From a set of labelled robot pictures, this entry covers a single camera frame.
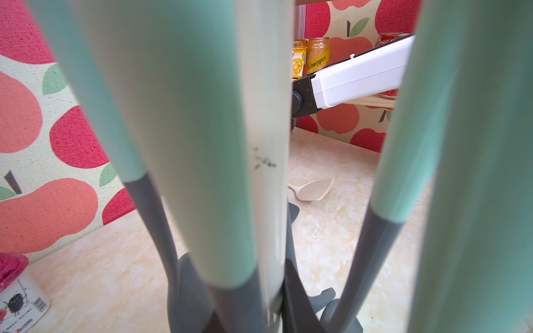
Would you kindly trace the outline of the beige spatula mint handle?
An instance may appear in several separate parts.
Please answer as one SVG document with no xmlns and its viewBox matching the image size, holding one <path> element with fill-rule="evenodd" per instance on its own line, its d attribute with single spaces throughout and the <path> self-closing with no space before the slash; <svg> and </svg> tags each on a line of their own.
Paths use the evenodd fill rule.
<svg viewBox="0 0 533 333">
<path fill-rule="evenodd" d="M 334 178 L 325 178 L 321 180 L 312 180 L 304 185 L 289 183 L 288 187 L 294 192 L 296 198 L 300 201 L 320 201 L 329 193 L 334 181 Z"/>
</svg>

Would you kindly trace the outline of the white utensil rack stand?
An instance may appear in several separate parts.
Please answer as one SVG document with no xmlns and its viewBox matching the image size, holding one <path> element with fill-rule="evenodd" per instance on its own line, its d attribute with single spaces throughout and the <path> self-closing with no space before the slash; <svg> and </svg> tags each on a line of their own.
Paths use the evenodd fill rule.
<svg viewBox="0 0 533 333">
<path fill-rule="evenodd" d="M 295 4 L 293 1 L 237 1 L 236 7 L 266 330 L 280 332 Z"/>
</svg>

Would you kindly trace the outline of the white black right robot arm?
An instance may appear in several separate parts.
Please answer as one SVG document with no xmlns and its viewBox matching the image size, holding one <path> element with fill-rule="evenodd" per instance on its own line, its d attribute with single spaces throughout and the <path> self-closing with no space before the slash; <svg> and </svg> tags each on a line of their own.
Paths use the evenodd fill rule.
<svg viewBox="0 0 533 333">
<path fill-rule="evenodd" d="M 399 88 L 414 41 L 415 35 L 411 34 L 294 80 L 291 117 L 313 115 L 339 104 Z"/>
</svg>

